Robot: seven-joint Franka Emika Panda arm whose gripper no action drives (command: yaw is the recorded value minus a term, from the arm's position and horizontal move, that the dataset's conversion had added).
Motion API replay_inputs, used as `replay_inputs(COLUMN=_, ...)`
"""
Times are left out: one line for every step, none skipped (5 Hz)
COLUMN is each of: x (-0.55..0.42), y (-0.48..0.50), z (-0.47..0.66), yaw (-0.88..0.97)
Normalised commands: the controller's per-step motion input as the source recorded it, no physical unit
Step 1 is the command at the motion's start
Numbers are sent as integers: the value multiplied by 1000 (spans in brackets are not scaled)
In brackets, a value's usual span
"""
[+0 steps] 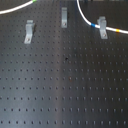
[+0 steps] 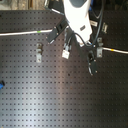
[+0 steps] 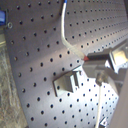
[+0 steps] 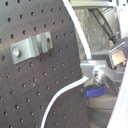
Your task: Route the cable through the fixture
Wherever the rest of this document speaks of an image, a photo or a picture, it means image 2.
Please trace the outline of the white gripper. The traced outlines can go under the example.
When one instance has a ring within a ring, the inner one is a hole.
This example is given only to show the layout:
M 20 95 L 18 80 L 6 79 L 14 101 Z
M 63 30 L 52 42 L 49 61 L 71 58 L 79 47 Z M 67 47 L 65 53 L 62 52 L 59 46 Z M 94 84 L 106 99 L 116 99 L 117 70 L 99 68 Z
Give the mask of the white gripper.
M 90 40 L 92 28 L 90 25 L 89 15 L 80 17 L 78 15 L 67 16 L 67 21 L 71 29 L 76 33 L 76 40 L 80 46 L 83 46 Z M 68 23 L 66 20 L 60 21 L 48 35 L 48 42 L 53 43 L 54 40 L 63 32 Z M 91 75 L 98 72 L 97 62 L 92 50 L 89 51 L 87 56 L 88 69 Z

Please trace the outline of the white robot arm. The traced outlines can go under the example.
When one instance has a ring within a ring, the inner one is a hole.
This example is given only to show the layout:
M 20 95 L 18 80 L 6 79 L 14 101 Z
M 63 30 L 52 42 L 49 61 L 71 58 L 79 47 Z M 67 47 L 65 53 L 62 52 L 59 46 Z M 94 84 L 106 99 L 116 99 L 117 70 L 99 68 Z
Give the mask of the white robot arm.
M 65 38 L 62 57 L 69 58 L 72 39 L 75 39 L 80 46 L 91 46 L 89 42 L 92 34 L 89 20 L 90 0 L 64 0 L 65 18 L 50 32 L 47 37 L 52 43 L 63 30 L 70 30 L 71 34 Z

